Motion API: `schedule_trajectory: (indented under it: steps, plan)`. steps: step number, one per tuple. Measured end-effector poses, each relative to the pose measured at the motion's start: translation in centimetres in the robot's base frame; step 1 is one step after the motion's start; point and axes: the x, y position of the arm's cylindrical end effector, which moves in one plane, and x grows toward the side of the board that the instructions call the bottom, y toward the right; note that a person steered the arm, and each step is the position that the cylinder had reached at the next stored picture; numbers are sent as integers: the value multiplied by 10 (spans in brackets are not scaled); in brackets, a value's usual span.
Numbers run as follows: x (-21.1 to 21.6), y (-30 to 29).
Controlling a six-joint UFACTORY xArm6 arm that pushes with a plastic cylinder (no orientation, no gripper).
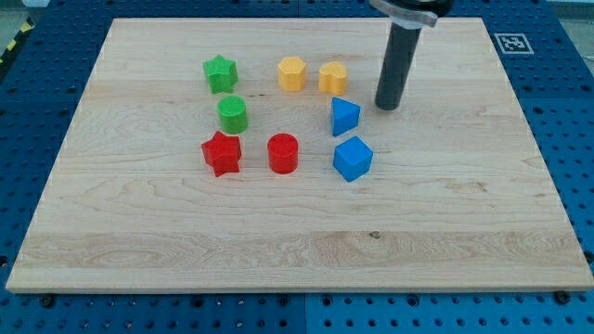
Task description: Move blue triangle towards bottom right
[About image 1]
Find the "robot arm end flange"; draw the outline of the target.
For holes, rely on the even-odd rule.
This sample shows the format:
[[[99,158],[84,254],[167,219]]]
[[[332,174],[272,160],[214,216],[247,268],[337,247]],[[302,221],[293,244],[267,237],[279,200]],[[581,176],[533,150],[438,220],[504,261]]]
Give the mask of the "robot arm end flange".
[[[454,0],[369,0],[369,5],[405,29],[434,27],[453,7]]]

